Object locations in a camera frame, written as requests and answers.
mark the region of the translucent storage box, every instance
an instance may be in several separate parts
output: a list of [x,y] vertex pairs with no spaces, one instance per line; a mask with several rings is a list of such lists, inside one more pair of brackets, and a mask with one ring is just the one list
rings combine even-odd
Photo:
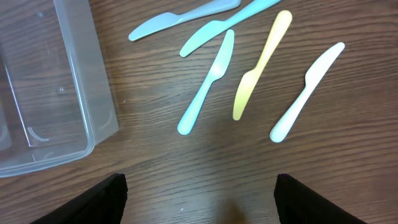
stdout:
[[2,0],[0,177],[85,157],[118,129],[88,0]]

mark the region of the clear plastic bin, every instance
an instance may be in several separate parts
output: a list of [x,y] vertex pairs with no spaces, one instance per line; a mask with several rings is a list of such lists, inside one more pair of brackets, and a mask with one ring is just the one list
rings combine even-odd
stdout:
[[85,157],[118,129],[88,0],[3,0],[0,177]]

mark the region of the yellow knife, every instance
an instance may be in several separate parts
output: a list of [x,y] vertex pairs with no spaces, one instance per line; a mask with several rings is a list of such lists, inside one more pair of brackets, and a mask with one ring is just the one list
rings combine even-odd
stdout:
[[235,121],[241,119],[244,108],[249,101],[250,95],[253,92],[254,87],[258,79],[261,76],[262,71],[267,65],[268,60],[274,53],[276,47],[278,46],[280,40],[282,40],[285,35],[287,28],[289,28],[292,22],[292,13],[287,10],[283,10],[278,13],[275,19],[274,25],[269,33],[266,45],[262,51],[261,57],[256,65],[256,67],[248,71],[243,75],[241,83],[239,84],[238,90],[235,96],[233,118]]

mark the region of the yellow knife handle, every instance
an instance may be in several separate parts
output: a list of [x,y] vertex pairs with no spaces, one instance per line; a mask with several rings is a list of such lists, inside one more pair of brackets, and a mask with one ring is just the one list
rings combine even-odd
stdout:
[[271,31],[269,32],[264,50],[262,51],[260,59],[255,68],[259,71],[259,76],[264,70],[264,67],[267,65],[268,60],[271,58],[271,55],[274,53],[279,42],[285,35],[287,28],[289,28],[292,18],[292,13],[290,13],[288,10],[283,10],[278,13],[274,25],[272,25]]

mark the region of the wooden table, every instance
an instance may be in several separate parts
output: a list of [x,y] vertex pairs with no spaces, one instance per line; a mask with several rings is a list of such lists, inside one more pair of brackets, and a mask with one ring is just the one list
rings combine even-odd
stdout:
[[[123,223],[279,223],[273,190],[280,173],[366,222],[398,222],[397,1],[283,0],[234,26],[231,65],[212,86],[192,133],[181,136],[179,119],[224,34],[187,58],[180,49],[201,26],[250,1],[137,42],[127,36],[161,12],[206,2],[90,0],[120,131],[84,159],[0,179],[0,223],[29,223],[115,172],[129,186]],[[241,121],[233,121],[241,77],[255,66],[283,9],[293,23]],[[271,142],[269,132],[302,90],[309,66],[340,41],[345,51],[287,139]]]

